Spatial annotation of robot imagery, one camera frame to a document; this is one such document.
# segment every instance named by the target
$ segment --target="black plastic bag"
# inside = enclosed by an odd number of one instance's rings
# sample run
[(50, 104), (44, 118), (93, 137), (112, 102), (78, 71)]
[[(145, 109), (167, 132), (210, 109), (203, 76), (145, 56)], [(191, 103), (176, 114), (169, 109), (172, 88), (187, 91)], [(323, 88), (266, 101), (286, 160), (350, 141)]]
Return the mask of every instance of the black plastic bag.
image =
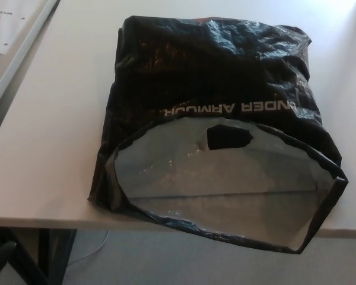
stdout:
[(302, 252), (348, 183), (308, 85), (309, 44), (252, 21), (125, 20), (89, 200)]

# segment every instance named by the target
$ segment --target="table surface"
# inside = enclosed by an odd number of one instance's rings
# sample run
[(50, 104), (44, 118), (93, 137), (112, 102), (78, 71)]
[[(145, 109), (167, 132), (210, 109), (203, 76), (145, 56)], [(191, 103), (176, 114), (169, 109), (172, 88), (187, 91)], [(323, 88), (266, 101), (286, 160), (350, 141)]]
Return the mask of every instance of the table surface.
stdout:
[(306, 31), (310, 85), (350, 180), (320, 234), (356, 237), (356, 1), (331, 0), (61, 1), (0, 129), (0, 226), (162, 230), (87, 201), (117, 29), (130, 15), (242, 18)]
[(57, 0), (39, 0), (39, 6), (17, 36), (9, 51), (0, 55), (0, 98), (11, 82), (31, 44)]

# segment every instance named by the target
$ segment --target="table leg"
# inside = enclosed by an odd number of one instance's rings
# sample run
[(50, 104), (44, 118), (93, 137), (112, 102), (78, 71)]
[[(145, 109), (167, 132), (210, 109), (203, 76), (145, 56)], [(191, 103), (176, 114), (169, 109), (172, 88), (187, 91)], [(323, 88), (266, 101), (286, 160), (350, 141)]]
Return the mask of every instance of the table leg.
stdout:
[(66, 273), (77, 230), (55, 230), (56, 248), (49, 272), (49, 285), (61, 285)]
[(53, 253), (52, 230), (39, 229), (38, 235), (38, 266), (42, 270), (43, 274), (49, 278)]
[(17, 244), (16, 250), (8, 262), (21, 278), (27, 284), (47, 284), (46, 276), (41, 272), (12, 230), (0, 227), (0, 246), (8, 241), (13, 241)]
[(0, 227), (0, 246), (17, 244), (8, 262), (26, 284), (61, 285), (76, 234), (75, 229), (39, 229), (38, 265), (11, 229)]

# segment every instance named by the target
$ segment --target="cable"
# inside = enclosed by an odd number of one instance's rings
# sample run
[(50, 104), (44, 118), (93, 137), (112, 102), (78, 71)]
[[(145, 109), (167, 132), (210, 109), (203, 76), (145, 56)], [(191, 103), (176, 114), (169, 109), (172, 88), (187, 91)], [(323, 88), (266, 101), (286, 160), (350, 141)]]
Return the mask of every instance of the cable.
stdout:
[(109, 230), (107, 231), (106, 236), (104, 237), (103, 242), (101, 243), (101, 245), (98, 246), (97, 249), (95, 249), (94, 251), (90, 252), (89, 254), (86, 254), (86, 255), (82, 256), (81, 258), (78, 258), (78, 259), (75, 260), (75, 261), (70, 262), (70, 263), (67, 265), (67, 267), (69, 267), (69, 266), (71, 266), (72, 264), (75, 264), (75, 263), (77, 263), (77, 262), (79, 262), (79, 261), (81, 261), (81, 260), (83, 260), (83, 259), (85, 259), (85, 258), (87, 258), (87, 257), (90, 257), (90, 256), (92, 256), (92, 254), (94, 254), (95, 252), (99, 251), (99, 250), (103, 247), (103, 245), (106, 243), (106, 241), (107, 241), (107, 239), (108, 239), (108, 235), (109, 235)]

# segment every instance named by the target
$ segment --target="gray floor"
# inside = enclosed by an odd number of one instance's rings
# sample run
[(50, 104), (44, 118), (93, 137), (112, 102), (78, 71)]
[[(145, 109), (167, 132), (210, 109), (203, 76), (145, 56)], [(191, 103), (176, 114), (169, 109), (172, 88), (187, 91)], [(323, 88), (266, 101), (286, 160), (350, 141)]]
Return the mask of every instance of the gray floor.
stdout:
[[(71, 261), (96, 248), (103, 231), (79, 231)], [(35, 235), (23, 231), (35, 252)], [(0, 284), (24, 284), (7, 265)], [(302, 255), (240, 248), (178, 232), (111, 231), (100, 252), (67, 269), (83, 284), (356, 284), (356, 240), (315, 239)]]

